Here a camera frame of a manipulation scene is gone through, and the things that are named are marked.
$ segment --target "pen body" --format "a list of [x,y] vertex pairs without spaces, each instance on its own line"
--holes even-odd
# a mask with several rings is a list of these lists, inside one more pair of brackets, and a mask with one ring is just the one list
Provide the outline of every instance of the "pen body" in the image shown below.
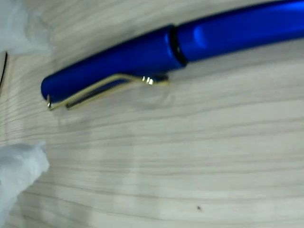
[[304,0],[278,0],[201,18],[177,29],[189,61],[304,37]]

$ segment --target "wood grain surface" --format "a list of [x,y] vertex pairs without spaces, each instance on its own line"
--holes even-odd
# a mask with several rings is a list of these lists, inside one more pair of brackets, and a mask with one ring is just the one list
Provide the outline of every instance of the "wood grain surface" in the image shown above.
[[42,79],[150,29],[262,0],[27,0],[52,54],[10,57],[0,145],[51,163],[8,228],[304,227],[304,41],[220,56],[71,112]]

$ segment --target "pen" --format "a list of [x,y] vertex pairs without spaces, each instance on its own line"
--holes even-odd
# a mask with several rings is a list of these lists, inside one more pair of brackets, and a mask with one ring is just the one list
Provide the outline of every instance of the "pen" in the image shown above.
[[304,0],[273,1],[167,25],[101,51],[48,77],[50,110],[71,108],[130,82],[166,83],[189,62],[304,37]]

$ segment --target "gold pen clip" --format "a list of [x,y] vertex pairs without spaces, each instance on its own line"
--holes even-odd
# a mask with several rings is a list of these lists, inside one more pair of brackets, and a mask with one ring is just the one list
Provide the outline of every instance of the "gold pen clip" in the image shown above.
[[[106,87],[107,85],[110,85],[113,82],[120,81],[121,83],[116,84],[114,86]],[[80,90],[79,92],[75,93],[74,95],[68,97],[67,99],[53,104],[50,95],[47,96],[47,105],[48,109],[50,111],[60,108],[60,107],[66,107],[66,109],[72,109],[76,108],[79,105],[82,105],[86,102],[89,102],[93,99],[96,99],[98,97],[104,96],[106,94],[109,94],[115,90],[118,90],[122,87],[125,87],[126,85],[129,85],[130,83],[144,83],[148,85],[168,85],[169,80],[167,75],[154,75],[154,76],[132,76],[132,75],[126,75],[126,74],[115,74],[111,75],[107,78],[104,78],[100,80],[99,82],[96,82],[89,87]]]

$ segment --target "pen barrel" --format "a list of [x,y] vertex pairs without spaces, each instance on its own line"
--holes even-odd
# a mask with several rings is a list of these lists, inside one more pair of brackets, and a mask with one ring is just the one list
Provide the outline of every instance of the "pen barrel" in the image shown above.
[[189,61],[304,37],[304,0],[284,0],[198,19],[177,28]]
[[[45,99],[60,102],[116,73],[149,76],[185,66],[178,53],[173,25],[149,32],[95,54],[46,77],[41,84]],[[125,81],[112,82],[110,86]]]

